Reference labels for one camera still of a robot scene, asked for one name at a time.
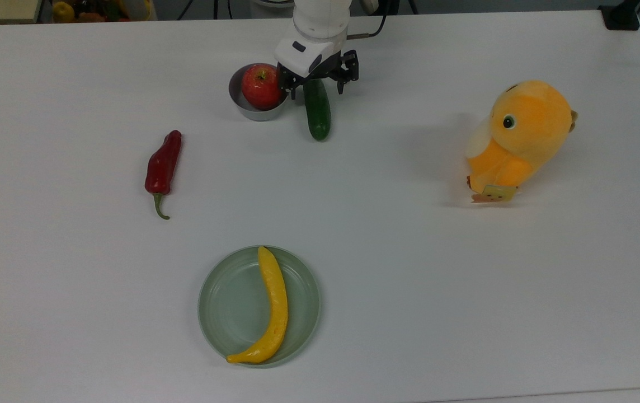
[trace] green plate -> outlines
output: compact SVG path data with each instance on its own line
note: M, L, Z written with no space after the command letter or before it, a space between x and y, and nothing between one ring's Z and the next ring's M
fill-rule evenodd
M288 329L280 349L252 368L280 365L300 353L320 319L320 291L315 278L297 257L267 247L277 259L288 294ZM198 298L203 336L223 359L248 349L268 327L270 302L258 267L258 247L247 247L221 260L205 279Z

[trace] plush toy tag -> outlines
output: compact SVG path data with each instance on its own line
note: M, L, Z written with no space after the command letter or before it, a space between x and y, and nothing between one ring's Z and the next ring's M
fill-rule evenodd
M508 202L514 197L517 188L514 186L484 186L481 194L473 194L473 203Z

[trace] floor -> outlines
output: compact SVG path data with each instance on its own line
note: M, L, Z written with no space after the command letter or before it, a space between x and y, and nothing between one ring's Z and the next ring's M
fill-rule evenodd
M255 5L252 0L228 0L234 18L258 18L286 16L288 10L274 13L268 8ZM502 12L502 11L550 11L550 10L596 10L599 5L615 5L617 0L415 0L420 13L467 13L467 12ZM176 20L188 0L154 0L159 20ZM352 15L364 15L359 0L353 0L350 7ZM402 1L399 13L412 13L409 2ZM213 2L211 0L194 0L183 16L184 20L210 20L213 18ZM220 0L218 18L228 18L226 0Z

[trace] silver bowl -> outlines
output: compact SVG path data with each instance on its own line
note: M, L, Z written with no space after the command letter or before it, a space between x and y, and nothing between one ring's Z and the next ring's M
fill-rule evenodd
M243 75L246 74L246 71L254 64L255 63L248 64L245 67L241 67L235 74L233 74L233 77L230 78L230 82L228 83L228 93L230 94L230 99L232 99L233 102L236 103L238 110L240 110L243 116L247 117L248 119L263 121L277 118L277 116L280 115L280 112L282 112L283 105L285 105L286 99L288 99L288 93L286 91L283 91L283 94L281 95L280 104L270 110L260 110L254 107L250 102L248 102L248 100L246 100L246 97L243 96L243 91L241 89Z

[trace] green cucumber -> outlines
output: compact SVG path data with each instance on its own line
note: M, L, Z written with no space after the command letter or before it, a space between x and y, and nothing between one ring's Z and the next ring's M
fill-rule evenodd
M317 141L325 141L330 134L330 101L322 79L311 79L303 84L303 95L310 135Z

